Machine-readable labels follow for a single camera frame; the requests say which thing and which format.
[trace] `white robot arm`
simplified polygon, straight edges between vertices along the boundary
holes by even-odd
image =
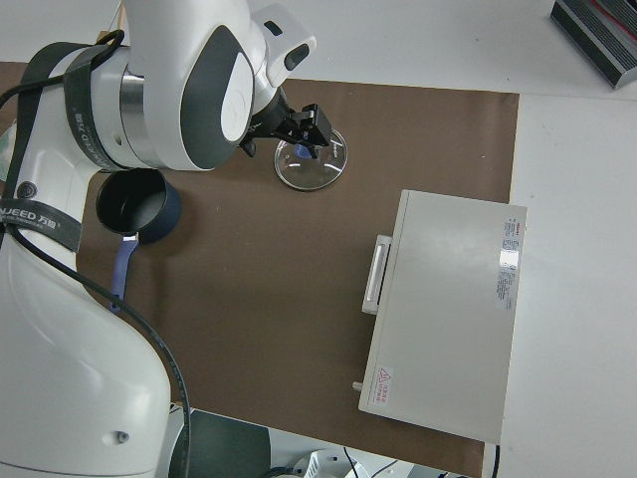
[[[154,478],[167,469],[159,460],[170,441],[170,387],[160,358],[69,277],[91,177],[211,169],[237,146],[253,154],[254,137],[312,151],[331,131],[316,105],[295,113],[281,91],[316,47],[283,8],[251,15],[239,0],[124,5],[129,48],[55,44],[23,79],[52,80],[20,95],[0,202],[3,478]]]

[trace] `warning label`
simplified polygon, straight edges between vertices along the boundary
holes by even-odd
[[[514,290],[520,265],[521,232],[522,223],[518,219],[511,218],[505,223],[496,286],[496,307],[506,311],[514,305]]]
[[[391,391],[391,380],[394,375],[394,369],[390,366],[378,366],[376,368],[376,377],[374,378],[373,397],[371,403],[374,405],[386,405],[389,401],[389,392]]]

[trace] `black strap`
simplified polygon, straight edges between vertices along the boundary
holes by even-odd
[[[115,172],[125,168],[113,161],[104,149],[91,102],[91,64],[107,48],[106,45],[92,46],[71,62],[64,73],[64,96],[69,126],[80,149],[102,170]]]
[[[80,250],[82,224],[69,214],[44,202],[31,199],[0,199],[0,221],[37,231],[73,252]]]
[[[58,65],[64,57],[87,46],[88,45],[78,43],[59,42],[44,47],[35,54],[29,62],[29,65],[27,65],[27,69],[22,76],[22,83],[46,80],[49,78],[49,75],[51,75],[51,72],[53,72],[56,65]],[[29,144],[29,137],[33,131],[33,125],[36,120],[41,94],[42,90],[37,89],[21,93],[18,97],[16,142],[13,148],[13,156],[11,164],[9,165],[9,171],[7,173],[7,181],[5,182],[4,191],[2,193],[3,198],[11,198],[16,192],[18,176],[20,175],[20,169],[22,167],[22,160],[24,158],[25,151],[27,150],[27,145]],[[0,224],[0,245],[2,245],[4,232],[4,225]]]

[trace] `white table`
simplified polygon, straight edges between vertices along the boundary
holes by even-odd
[[[550,0],[281,3],[318,37],[297,78],[522,94],[511,203],[529,229],[500,476],[633,476],[637,83],[613,92]],[[91,42],[115,5],[5,0],[0,61]]]

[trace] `black cable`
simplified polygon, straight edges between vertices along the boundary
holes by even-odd
[[[498,478],[498,468],[500,468],[500,445],[496,445],[496,459],[494,461],[494,471],[491,478]]]
[[[124,33],[122,30],[115,30],[107,33],[103,37],[101,37],[96,45],[106,45],[108,42],[112,41],[112,43],[107,45],[107,48],[104,49],[103,52],[100,52],[95,56],[91,69],[94,70],[101,64],[103,64],[108,58],[112,56],[117,48],[121,45],[123,41]],[[56,77],[47,78],[45,80],[23,83],[21,85],[17,85],[13,88],[10,88],[2,95],[0,95],[0,109],[15,95],[26,93],[34,90],[41,90],[45,87],[49,87],[52,85],[60,84],[64,80],[64,74],[57,75]],[[183,478],[188,477],[188,471],[190,468],[190,442],[191,442],[191,425],[190,425],[190,401],[188,399],[188,391],[186,389],[186,384],[183,379],[183,374],[179,369],[179,365],[177,364],[174,355],[166,342],[161,338],[159,333],[145,320],[145,318],[136,311],[133,307],[129,306],[126,302],[120,299],[118,296],[115,296],[110,293],[107,289],[100,286],[98,283],[92,281],[88,277],[80,274],[77,271],[74,271],[70,267],[64,265],[57,259],[49,256],[44,251],[40,250],[34,244],[32,244],[27,238],[25,238],[20,230],[12,225],[12,224],[4,224],[5,231],[8,232],[21,246],[27,249],[29,252],[34,254],[36,257],[46,262],[50,266],[54,267],[58,271],[62,272],[66,276],[71,279],[79,282],[83,286],[93,290],[97,294],[101,295],[108,301],[119,306],[129,317],[131,317],[154,341],[157,348],[164,355],[168,365],[170,366],[173,376],[175,378],[177,389],[179,391],[179,395],[183,405],[183,453],[181,457],[181,476]]]
[[[108,301],[115,303],[119,306],[125,313],[128,314],[154,341],[157,345],[157,348],[162,352],[166,361],[170,365],[172,372],[174,374],[175,380],[177,382],[177,388],[179,389],[179,394],[181,395],[181,399],[183,401],[183,431],[184,431],[184,452],[182,456],[182,476],[188,476],[188,468],[189,468],[189,460],[190,460],[190,401],[188,400],[188,392],[186,390],[186,385],[183,379],[183,375],[181,370],[179,369],[179,365],[177,364],[172,351],[166,344],[166,342],[161,338],[159,333],[153,328],[151,324],[149,324],[146,319],[133,307],[124,302],[118,296],[111,294],[110,291],[102,287],[100,284],[92,281],[88,277],[80,274],[77,271],[74,271],[70,267],[61,263],[57,259],[51,257],[46,252],[39,249],[37,246],[32,244],[26,237],[22,235],[20,230],[14,224],[6,224],[6,231],[25,249],[31,252],[38,259],[46,262],[50,266],[54,267],[58,271],[62,272],[66,276],[70,277],[74,281],[79,282],[83,286],[91,289],[97,294],[101,295]]]
[[[387,468],[389,468],[390,466],[394,466],[396,463],[398,463],[398,460],[394,460],[391,463],[383,466],[381,469],[379,469],[376,473],[374,473],[373,475],[371,475],[370,478],[376,478],[376,476],[378,476],[380,473],[382,473],[383,471],[385,471]]]
[[[105,62],[108,58],[112,56],[114,51],[119,48],[121,42],[123,41],[124,33],[122,30],[115,30],[114,32],[110,32],[103,37],[101,37],[96,45],[105,45],[107,42],[112,40],[112,43],[107,46],[107,48],[97,54],[93,60],[93,64],[91,68],[94,70],[103,62]],[[20,85],[16,85],[15,87],[10,88],[2,95],[0,95],[0,108],[4,107],[4,105],[11,99],[11,97],[18,95],[20,93],[31,92],[33,90],[40,90],[44,87],[50,87],[52,85],[60,84],[64,80],[64,74],[57,75],[55,77],[47,78],[45,80],[39,80],[37,82],[29,82],[23,83]]]
[[[352,471],[354,472],[354,476],[356,478],[358,478],[358,472],[356,471],[356,467],[354,466],[354,462],[351,460],[351,456],[349,456],[349,453],[347,453],[347,448],[345,448],[344,446],[342,447],[342,450],[345,452],[345,456],[347,457],[347,459],[349,460],[349,465],[351,466]]]

